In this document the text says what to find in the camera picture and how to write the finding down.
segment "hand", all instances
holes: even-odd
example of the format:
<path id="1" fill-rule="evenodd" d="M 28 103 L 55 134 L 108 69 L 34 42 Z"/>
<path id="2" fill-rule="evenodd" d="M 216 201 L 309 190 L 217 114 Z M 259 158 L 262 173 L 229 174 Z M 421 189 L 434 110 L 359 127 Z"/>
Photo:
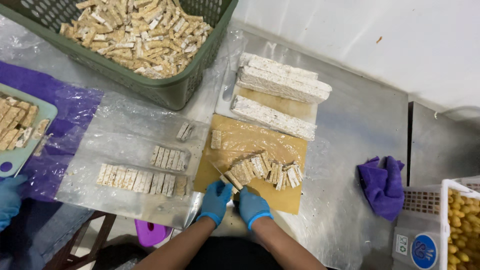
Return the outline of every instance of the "hand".
<path id="1" fill-rule="evenodd" d="M 270 217 L 273 219 L 267 201 L 248 192 L 246 186 L 240 190 L 240 216 L 248 225 L 249 230 L 252 229 L 253 222 L 259 217 Z"/>
<path id="2" fill-rule="evenodd" d="M 222 222 L 225 211 L 227 211 L 227 203 L 232 196 L 232 187 L 232 184 L 225 185 L 220 180 L 208 185 L 202 204 L 202 212 L 197 220 L 203 216 L 208 216 L 215 221 L 216 229 Z"/>
<path id="3" fill-rule="evenodd" d="M 10 219 L 18 214 L 22 200 L 17 193 L 17 187 L 26 180 L 26 175 L 18 175 L 0 182 L 0 232 L 10 225 Z"/>

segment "tiled floor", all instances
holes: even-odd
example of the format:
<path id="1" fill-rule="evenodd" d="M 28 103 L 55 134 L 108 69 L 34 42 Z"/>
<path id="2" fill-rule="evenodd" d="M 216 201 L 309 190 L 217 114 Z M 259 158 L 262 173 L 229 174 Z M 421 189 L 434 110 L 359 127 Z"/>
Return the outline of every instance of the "tiled floor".
<path id="1" fill-rule="evenodd" d="M 76 256 L 83 256 L 86 255 L 90 252 L 90 249 L 93 246 L 93 243 L 96 239 L 96 235 L 98 234 L 98 231 L 100 230 L 100 227 L 102 226 L 104 217 L 92 220 L 90 222 L 90 226 L 88 227 L 87 231 L 85 232 L 85 235 L 80 243 L 80 245 L 77 248 L 77 251 L 75 252 Z M 159 248 L 162 246 L 164 243 L 166 243 L 170 239 L 170 236 L 167 237 L 165 240 L 163 240 L 161 243 L 156 244 L 153 247 L 144 247 L 145 251 L 148 253 L 152 252 L 156 248 Z M 138 242 L 138 237 L 137 237 L 137 230 L 135 228 L 135 223 L 134 219 L 132 218 L 127 218 L 127 217 L 122 217 L 122 216 L 117 216 L 115 219 L 115 222 L 113 223 L 112 230 L 110 231 L 110 234 L 108 235 L 107 242 L 105 243 L 105 246 L 109 245 L 116 245 L 116 244 L 122 244 L 122 243 L 135 243 L 138 246 L 141 246 L 140 243 Z M 87 264 L 80 268 L 80 270 L 91 270 L 93 268 L 95 262 L 92 262 L 90 264 Z"/>

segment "purple towel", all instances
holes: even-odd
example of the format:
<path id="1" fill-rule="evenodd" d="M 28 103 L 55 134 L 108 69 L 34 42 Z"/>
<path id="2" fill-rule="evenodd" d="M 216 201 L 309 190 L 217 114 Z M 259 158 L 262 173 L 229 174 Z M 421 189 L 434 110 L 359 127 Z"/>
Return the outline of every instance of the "purple towel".
<path id="1" fill-rule="evenodd" d="M 47 129 L 53 136 L 39 157 L 31 156 L 20 173 L 29 176 L 22 196 L 51 201 L 100 104 L 103 92 L 59 81 L 50 75 L 0 61 L 0 83 L 55 105 L 57 117 Z"/>
<path id="2" fill-rule="evenodd" d="M 405 166 L 393 157 L 387 157 L 385 169 L 378 168 L 379 158 L 359 165 L 362 188 L 375 214 L 393 221 L 402 210 L 403 194 L 400 171 Z"/>

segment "light blue cutting board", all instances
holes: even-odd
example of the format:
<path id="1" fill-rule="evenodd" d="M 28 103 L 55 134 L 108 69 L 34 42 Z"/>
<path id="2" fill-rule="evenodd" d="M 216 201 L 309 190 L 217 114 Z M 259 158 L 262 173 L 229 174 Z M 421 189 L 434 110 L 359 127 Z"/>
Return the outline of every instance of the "light blue cutting board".
<path id="1" fill-rule="evenodd" d="M 32 95 L 26 94 L 15 88 L 0 84 L 0 92 L 10 97 L 16 97 L 20 100 L 29 102 L 35 106 L 38 106 L 38 115 L 33 121 L 32 127 L 35 127 L 43 119 L 50 119 L 47 129 L 52 124 L 53 119 L 57 116 L 58 110 L 53 104 L 36 98 Z M 28 157 L 32 154 L 37 146 L 39 140 L 34 140 L 31 136 L 25 148 L 15 147 L 14 150 L 0 150 L 0 177 L 7 177 L 17 173 L 23 166 Z"/>

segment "label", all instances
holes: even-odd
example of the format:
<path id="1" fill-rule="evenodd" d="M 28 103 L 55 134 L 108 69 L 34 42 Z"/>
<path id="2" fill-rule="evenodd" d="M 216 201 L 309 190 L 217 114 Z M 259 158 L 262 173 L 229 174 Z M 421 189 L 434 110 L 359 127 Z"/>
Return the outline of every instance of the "label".
<path id="1" fill-rule="evenodd" d="M 412 242 L 412 260 L 419 269 L 430 269 L 435 266 L 438 258 L 435 241 L 426 234 L 415 236 Z"/>
<path id="2" fill-rule="evenodd" d="M 396 235 L 396 248 L 395 251 L 407 255 L 408 253 L 408 237 L 403 236 L 403 235 Z"/>

